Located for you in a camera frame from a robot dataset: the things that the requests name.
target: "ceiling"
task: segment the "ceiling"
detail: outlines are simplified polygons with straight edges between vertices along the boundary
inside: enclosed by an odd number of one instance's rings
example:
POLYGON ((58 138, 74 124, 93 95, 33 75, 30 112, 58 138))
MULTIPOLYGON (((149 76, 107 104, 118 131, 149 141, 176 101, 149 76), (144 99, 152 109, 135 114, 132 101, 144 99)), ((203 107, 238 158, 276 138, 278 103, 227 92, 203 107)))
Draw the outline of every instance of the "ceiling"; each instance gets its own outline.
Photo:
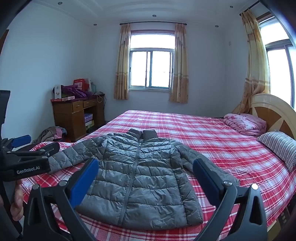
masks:
POLYGON ((33 0, 85 24, 180 21, 225 26, 256 0, 33 0))

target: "wooden desk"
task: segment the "wooden desk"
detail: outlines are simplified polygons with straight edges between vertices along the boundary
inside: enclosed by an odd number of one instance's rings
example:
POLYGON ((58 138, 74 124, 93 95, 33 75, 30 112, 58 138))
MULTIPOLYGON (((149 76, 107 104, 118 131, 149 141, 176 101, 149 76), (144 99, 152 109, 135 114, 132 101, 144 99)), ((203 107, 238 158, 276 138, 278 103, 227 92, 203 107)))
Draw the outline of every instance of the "wooden desk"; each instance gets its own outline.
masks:
POLYGON ((84 113, 93 114, 96 129, 105 125, 104 117, 104 94, 93 99, 78 100, 74 102, 52 102, 54 123, 56 126, 67 130, 67 137, 71 142, 87 135, 84 121, 84 113))

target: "jacket sleeve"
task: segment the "jacket sleeve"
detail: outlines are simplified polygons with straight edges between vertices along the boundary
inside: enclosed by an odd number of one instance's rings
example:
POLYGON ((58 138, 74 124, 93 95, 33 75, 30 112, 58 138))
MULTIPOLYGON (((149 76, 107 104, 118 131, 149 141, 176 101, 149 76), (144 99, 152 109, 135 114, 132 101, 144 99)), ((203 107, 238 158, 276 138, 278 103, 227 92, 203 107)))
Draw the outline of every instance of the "jacket sleeve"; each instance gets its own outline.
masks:
POLYGON ((77 165, 89 158, 103 159, 107 145, 107 136, 95 137, 79 142, 48 158, 50 173, 77 165))
POLYGON ((192 174, 193 174, 193 170, 192 170, 193 161, 200 158, 204 161, 204 163, 207 165, 207 167, 211 171, 214 171, 218 174, 218 176, 222 179, 222 181, 229 180, 232 183, 234 183, 235 185, 239 185, 239 179, 237 179, 233 175, 231 175, 231 174, 225 172, 224 170, 222 170, 221 168, 219 168, 215 163, 213 163, 210 159, 208 159, 204 155, 198 153, 197 151, 191 149, 190 147, 188 147, 178 141, 171 140, 170 142, 179 151, 179 153, 181 155, 181 159, 182 159, 183 168, 187 169, 192 174))

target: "blue gripper pad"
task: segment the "blue gripper pad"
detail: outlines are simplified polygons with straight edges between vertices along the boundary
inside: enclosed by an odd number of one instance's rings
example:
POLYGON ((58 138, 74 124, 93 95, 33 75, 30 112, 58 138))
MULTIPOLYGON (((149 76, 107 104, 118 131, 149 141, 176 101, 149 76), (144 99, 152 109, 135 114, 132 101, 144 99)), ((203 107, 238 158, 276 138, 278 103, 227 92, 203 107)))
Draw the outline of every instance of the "blue gripper pad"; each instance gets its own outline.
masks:
POLYGON ((192 169, 210 204, 218 207, 223 190, 222 180, 204 164, 202 159, 194 160, 192 169))
POLYGON ((31 137, 30 135, 26 135, 26 136, 14 138, 11 143, 11 147, 17 148, 30 143, 31 143, 31 137))
POLYGON ((83 166, 83 168, 75 172, 69 179, 69 202, 73 208, 78 206, 93 180, 98 174, 99 161, 95 158, 89 159, 83 166))

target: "human hand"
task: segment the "human hand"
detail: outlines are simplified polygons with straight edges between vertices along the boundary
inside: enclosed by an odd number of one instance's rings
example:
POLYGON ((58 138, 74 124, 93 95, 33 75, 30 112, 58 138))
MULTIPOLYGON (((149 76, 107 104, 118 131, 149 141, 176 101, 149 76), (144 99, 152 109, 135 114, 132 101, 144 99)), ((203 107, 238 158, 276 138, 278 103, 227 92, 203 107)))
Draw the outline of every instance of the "human hand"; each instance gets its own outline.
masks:
MULTIPOLYGON (((20 187, 21 184, 22 180, 16 181, 14 202, 11 204, 10 207, 10 212, 14 221, 19 221, 24 214, 24 208, 22 206, 24 195, 22 192, 22 188, 20 187)), ((3 206, 3 204, 3 199, 0 196, 0 206, 3 206)))

